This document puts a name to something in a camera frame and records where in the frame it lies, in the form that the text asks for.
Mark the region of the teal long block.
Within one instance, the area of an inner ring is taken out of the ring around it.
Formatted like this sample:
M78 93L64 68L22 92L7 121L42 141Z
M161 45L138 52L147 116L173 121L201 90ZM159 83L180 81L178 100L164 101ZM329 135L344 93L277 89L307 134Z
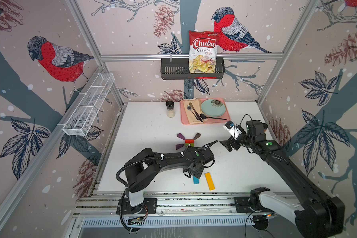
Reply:
M199 184L199 179L197 177L192 177L193 178L193 184Z

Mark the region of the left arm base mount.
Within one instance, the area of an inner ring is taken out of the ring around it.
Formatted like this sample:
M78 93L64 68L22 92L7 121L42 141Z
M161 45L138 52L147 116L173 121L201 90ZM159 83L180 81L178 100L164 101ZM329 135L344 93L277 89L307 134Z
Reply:
M130 201L127 197L121 198L116 214L119 215L136 215L136 214L156 214L157 209L157 199L156 198L145 198L144 201L137 205L136 207L132 207Z

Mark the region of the brown triangle block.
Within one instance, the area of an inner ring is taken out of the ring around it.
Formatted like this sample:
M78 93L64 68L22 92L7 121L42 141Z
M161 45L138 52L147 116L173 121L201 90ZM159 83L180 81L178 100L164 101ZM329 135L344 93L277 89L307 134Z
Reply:
M196 139L198 139L198 138L200 138L200 137L201 137L201 134L200 134L200 133L197 133L197 134L194 136L193 140L196 140Z

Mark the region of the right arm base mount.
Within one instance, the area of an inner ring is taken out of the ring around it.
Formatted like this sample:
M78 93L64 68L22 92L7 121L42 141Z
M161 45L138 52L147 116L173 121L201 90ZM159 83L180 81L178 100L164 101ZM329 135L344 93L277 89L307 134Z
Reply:
M237 213L251 213L255 211L251 206L249 196L234 197L234 206Z

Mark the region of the purple triangle block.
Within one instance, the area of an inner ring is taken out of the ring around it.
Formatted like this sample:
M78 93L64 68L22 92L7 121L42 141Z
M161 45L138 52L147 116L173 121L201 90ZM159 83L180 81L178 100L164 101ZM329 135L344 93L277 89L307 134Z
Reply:
M186 140L186 138L181 133L177 134L177 137L182 139L182 140Z
M176 150L185 147L185 144L176 144Z

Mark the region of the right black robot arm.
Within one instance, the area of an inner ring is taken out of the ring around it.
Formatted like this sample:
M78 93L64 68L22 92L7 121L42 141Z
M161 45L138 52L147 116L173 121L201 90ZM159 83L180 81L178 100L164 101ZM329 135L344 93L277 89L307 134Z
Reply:
M330 197L301 172L288 158L283 147L267 140L264 124L247 121L246 129L232 121L224 124L231 137L221 141L229 151L245 147L270 165L292 190L297 201L276 195L266 187L250 192L250 207L254 211L269 209L292 222L305 238L329 238L343 232L345 205L338 197Z

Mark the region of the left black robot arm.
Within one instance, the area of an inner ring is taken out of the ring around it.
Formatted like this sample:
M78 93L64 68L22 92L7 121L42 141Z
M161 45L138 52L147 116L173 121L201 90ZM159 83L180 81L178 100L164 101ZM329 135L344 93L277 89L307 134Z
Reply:
M200 178L206 164L215 163L210 147L212 141L202 147L187 146L182 152L155 153L146 148L131 158L116 173L116 179L125 186L125 197L134 208L144 204L143 190L160 173L173 169L182 169L188 178Z

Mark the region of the yellow long block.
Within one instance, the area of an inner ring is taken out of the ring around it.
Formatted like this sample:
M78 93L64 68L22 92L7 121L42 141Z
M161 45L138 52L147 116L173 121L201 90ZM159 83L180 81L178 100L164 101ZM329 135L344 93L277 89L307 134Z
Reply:
M205 173L206 182L210 191L215 190L215 185L210 173Z

